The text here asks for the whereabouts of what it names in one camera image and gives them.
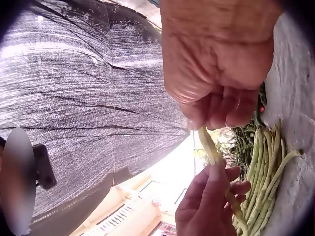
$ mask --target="string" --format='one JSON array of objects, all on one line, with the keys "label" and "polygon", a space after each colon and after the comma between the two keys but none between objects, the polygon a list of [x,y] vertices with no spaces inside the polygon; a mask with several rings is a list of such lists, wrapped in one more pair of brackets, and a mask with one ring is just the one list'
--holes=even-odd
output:
[{"label": "string", "polygon": [[[111,25],[109,23],[109,17],[108,17],[108,11],[106,8],[106,5],[103,2],[103,5],[105,7],[105,11],[106,11],[106,15],[107,15],[107,20],[108,20],[108,25],[109,25],[109,36],[110,36],[110,43],[109,43],[109,48],[111,51],[111,56],[112,56],[112,63],[111,63],[111,67],[112,67],[112,78],[113,78],[113,72],[114,72],[114,54],[112,51],[112,34],[111,34]],[[116,124],[115,124],[115,108],[116,108],[116,103],[115,103],[115,98],[113,97],[113,104],[114,104],[114,170],[113,170],[113,184],[111,189],[114,187],[115,185],[115,164],[116,164]],[[108,208],[108,214],[107,214],[107,219],[109,218],[109,213],[110,213],[110,207]]]}]

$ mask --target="railing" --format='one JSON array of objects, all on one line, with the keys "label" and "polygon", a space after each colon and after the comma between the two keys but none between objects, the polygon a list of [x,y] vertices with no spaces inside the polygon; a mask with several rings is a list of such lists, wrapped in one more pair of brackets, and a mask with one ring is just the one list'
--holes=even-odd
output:
[{"label": "railing", "polygon": [[141,204],[140,198],[134,198],[123,205],[118,211],[113,213],[107,219],[97,226],[83,234],[82,236],[105,236],[109,234],[116,226],[126,219]]}]

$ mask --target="hand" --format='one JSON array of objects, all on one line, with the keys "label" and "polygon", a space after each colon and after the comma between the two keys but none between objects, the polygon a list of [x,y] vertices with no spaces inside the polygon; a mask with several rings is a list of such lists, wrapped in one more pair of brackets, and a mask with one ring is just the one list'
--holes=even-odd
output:
[{"label": "hand", "polygon": [[230,189],[243,202],[250,182],[230,184],[240,175],[240,168],[224,168],[225,165],[208,165],[194,177],[175,213],[178,236],[237,235],[225,192]]},{"label": "hand", "polygon": [[191,129],[243,126],[273,61],[277,0],[160,0],[166,91]]}]

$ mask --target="shade net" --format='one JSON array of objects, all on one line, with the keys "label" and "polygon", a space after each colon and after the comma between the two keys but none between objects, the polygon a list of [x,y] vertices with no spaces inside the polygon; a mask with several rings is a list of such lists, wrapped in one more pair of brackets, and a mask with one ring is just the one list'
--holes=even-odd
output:
[{"label": "shade net", "polygon": [[[164,88],[161,35],[131,9],[32,1],[0,55],[0,136],[21,127],[32,145],[45,144],[57,179],[37,188],[30,234],[67,235],[112,185],[189,135]],[[65,216],[67,226],[56,229]]]}]

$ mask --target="black bracket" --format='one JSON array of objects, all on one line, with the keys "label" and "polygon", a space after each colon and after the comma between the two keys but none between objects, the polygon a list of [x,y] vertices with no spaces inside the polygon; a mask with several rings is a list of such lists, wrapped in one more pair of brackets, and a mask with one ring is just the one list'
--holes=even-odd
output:
[{"label": "black bracket", "polygon": [[51,163],[48,157],[48,151],[44,144],[39,143],[33,146],[35,167],[36,167],[36,186],[41,186],[48,190],[57,184]]}]

